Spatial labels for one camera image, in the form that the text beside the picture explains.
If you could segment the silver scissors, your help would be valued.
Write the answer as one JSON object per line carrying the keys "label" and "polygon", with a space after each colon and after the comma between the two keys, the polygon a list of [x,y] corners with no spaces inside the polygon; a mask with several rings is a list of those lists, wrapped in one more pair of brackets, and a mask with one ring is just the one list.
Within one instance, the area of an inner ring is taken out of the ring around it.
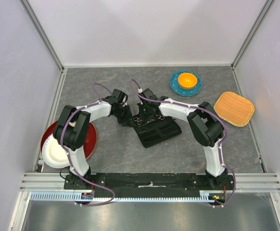
{"label": "silver scissors", "polygon": [[136,125],[138,125],[138,126],[142,124],[141,119],[138,118],[138,117],[136,117],[136,116],[133,118],[133,121],[134,121],[134,123],[135,123]]}

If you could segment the black zip tool case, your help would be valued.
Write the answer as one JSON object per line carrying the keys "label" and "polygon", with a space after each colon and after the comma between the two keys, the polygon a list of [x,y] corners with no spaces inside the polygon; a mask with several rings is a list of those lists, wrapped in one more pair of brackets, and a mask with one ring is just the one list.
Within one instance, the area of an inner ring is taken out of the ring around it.
{"label": "black zip tool case", "polygon": [[182,133],[180,126],[170,116],[163,120],[151,120],[142,122],[141,125],[134,123],[134,130],[145,148],[152,147]]}

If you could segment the pink-tinted scissors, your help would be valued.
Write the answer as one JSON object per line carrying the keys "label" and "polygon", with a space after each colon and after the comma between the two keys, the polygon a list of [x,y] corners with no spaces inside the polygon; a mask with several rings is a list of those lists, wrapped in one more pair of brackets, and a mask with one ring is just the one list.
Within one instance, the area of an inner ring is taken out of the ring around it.
{"label": "pink-tinted scissors", "polygon": [[156,115],[156,120],[163,120],[165,116],[163,115]]}

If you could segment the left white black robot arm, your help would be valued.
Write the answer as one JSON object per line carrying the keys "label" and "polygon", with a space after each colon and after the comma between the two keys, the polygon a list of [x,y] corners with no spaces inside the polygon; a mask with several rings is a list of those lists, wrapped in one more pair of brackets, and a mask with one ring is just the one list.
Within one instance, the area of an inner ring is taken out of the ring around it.
{"label": "left white black robot arm", "polygon": [[87,189],[92,182],[91,177],[87,175],[90,167],[85,156],[78,153],[86,141],[90,122],[114,116],[121,126],[134,127],[133,115],[127,100],[128,95],[125,92],[114,89],[110,96],[95,103],[80,107],[66,105],[63,108],[53,137],[65,150],[70,170],[76,175],[74,182],[80,189]]}

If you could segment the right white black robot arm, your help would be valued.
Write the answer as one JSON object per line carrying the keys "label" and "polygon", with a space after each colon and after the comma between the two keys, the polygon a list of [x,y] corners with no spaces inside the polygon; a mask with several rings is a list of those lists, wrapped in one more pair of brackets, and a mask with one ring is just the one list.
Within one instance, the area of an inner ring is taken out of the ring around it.
{"label": "right white black robot arm", "polygon": [[187,104],[171,98],[157,98],[150,89],[138,89],[142,103],[158,109],[162,116],[187,122],[196,141],[203,146],[206,158],[206,183],[211,189],[223,185],[228,171],[223,159],[222,142],[226,137],[225,125],[208,102]]}

